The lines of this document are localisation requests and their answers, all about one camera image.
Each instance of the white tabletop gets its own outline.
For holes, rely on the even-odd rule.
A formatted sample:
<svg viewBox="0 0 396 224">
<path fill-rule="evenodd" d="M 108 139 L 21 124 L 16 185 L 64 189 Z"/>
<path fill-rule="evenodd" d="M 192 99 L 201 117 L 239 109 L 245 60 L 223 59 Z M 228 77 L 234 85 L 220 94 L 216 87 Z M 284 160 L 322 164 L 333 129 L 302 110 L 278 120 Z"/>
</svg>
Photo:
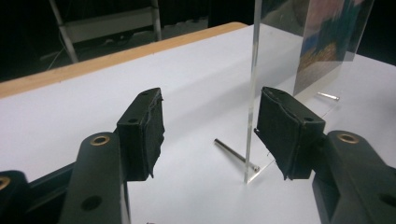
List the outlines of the white tabletop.
<svg viewBox="0 0 396 224">
<path fill-rule="evenodd" d="M 295 38 L 269 31 L 278 45 Z M 245 185 L 244 164 L 213 144 L 245 153 L 252 35 L 247 27 L 1 99 L 0 170 L 32 181 L 73 162 L 84 138 L 112 132 L 139 92 L 160 87 L 165 141 L 155 178 L 129 184 L 132 223 L 319 223 L 312 177 L 284 181 L 272 164 Z M 395 167 L 396 68 L 358 55 L 338 76 L 322 88 L 342 93 L 323 114 L 326 132 L 365 137 Z M 322 113 L 327 103 L 306 104 Z"/>
</svg>

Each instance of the brass screw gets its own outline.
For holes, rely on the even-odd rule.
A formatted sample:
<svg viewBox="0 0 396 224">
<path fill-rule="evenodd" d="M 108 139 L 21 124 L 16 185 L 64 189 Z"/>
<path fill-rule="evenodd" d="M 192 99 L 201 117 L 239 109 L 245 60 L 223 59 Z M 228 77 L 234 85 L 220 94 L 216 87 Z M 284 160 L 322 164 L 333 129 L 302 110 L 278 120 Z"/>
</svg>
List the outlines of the brass screw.
<svg viewBox="0 0 396 224">
<path fill-rule="evenodd" d="M 91 145 L 99 147 L 102 146 L 106 143 L 108 143 L 108 141 L 110 141 L 110 138 L 108 136 L 105 135 L 101 135 L 101 136 L 96 136 L 91 140 Z"/>
<path fill-rule="evenodd" d="M 8 176 L 0 176 L 0 190 L 5 189 L 10 182 L 11 179 Z"/>
<path fill-rule="evenodd" d="M 357 144 L 359 143 L 359 138 L 351 135 L 351 134 L 347 134 L 347 133 L 339 133 L 337 134 L 338 139 L 340 139 L 343 142 L 349 143 L 349 144 Z"/>
</svg>

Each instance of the clear acrylic sheet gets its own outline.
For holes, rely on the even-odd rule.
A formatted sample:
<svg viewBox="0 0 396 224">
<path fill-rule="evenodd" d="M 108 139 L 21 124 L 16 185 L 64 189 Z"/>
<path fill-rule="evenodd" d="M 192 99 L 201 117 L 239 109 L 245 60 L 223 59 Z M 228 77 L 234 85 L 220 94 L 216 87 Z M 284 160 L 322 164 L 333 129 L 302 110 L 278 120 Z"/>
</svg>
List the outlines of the clear acrylic sheet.
<svg viewBox="0 0 396 224">
<path fill-rule="evenodd" d="M 273 87 L 302 103 L 316 100 L 325 117 L 342 99 L 343 84 L 327 92 L 348 64 L 361 40 L 373 0 L 256 0 L 253 61 L 247 125 L 245 182 L 274 158 L 252 133 L 257 124 L 261 89 Z M 260 166 L 260 171 L 252 169 Z"/>
</svg>

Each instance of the steel pin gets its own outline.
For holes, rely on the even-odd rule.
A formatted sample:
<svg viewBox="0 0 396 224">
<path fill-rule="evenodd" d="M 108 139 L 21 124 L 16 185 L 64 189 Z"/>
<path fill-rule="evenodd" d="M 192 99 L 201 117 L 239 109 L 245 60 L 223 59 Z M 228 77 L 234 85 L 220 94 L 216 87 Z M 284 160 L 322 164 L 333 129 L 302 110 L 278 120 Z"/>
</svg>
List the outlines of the steel pin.
<svg viewBox="0 0 396 224">
<path fill-rule="evenodd" d="M 220 147 L 226 149 L 227 151 L 231 152 L 231 154 L 235 155 L 236 158 L 238 158 L 240 161 L 242 162 L 247 162 L 247 160 L 245 159 L 245 157 L 239 155 L 239 153 L 237 153 L 236 151 L 234 151 L 232 148 L 228 147 L 227 145 L 225 145 L 223 142 L 221 142 L 219 139 L 215 139 L 215 143 L 217 143 Z M 253 171 L 255 173 L 258 173 L 260 171 L 260 166 L 253 164 L 252 162 L 249 162 L 249 166 L 251 169 L 253 169 Z"/>
<path fill-rule="evenodd" d="M 320 92 L 320 91 L 318 91 L 318 95 L 330 98 L 330 99 L 332 99 L 334 101 L 339 101 L 340 100 L 340 97 L 338 97 L 338 96 L 330 95 L 330 94 L 323 93 L 323 92 Z"/>
</svg>

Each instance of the wooden table edge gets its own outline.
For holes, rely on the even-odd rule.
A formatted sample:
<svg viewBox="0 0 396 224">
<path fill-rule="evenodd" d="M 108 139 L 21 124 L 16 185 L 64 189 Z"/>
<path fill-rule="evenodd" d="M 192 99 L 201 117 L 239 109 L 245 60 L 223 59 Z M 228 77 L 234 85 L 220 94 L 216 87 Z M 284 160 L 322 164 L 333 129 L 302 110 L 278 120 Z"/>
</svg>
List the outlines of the wooden table edge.
<svg viewBox="0 0 396 224">
<path fill-rule="evenodd" d="M 119 63 L 125 63 L 163 50 L 176 48 L 216 35 L 222 35 L 244 27 L 246 27 L 244 23 L 230 22 L 202 31 L 151 43 L 145 46 L 127 49 L 85 62 L 75 63 L 46 72 L 33 74 L 27 77 L 20 77 L 10 81 L 5 81 L 0 83 L 0 99 L 25 91 L 41 88 L 53 83 L 62 82 L 73 77 L 83 76 L 90 72 L 104 69 Z"/>
</svg>

